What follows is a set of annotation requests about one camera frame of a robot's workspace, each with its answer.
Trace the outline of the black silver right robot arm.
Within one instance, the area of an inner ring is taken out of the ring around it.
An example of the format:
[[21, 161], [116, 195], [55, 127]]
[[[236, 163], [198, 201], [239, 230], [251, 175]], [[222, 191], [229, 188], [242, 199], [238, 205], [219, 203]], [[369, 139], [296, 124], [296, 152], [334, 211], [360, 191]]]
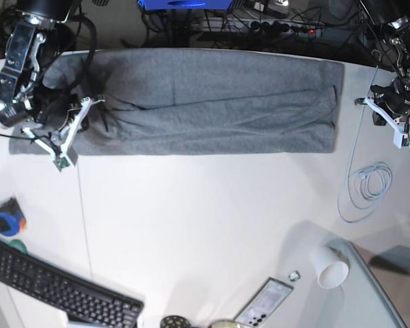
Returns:
[[[96, 28], [81, 11], [80, 1], [17, 1], [12, 31], [5, 45], [0, 71], [0, 125], [12, 128], [28, 123], [31, 129], [45, 128], [73, 133], [81, 127], [94, 100], [79, 100], [72, 91], [89, 70], [96, 52]], [[73, 44], [62, 40], [67, 22], [87, 27], [90, 50], [82, 69], [64, 87], [48, 88], [47, 71]]]

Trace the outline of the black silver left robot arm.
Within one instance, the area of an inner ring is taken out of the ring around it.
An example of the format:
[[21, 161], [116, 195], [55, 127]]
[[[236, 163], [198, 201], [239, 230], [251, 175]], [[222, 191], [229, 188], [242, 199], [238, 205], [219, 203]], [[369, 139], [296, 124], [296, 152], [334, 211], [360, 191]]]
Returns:
[[385, 87], [373, 85], [375, 105], [397, 124], [410, 130], [410, 1], [357, 1], [380, 50], [379, 62], [396, 77]]

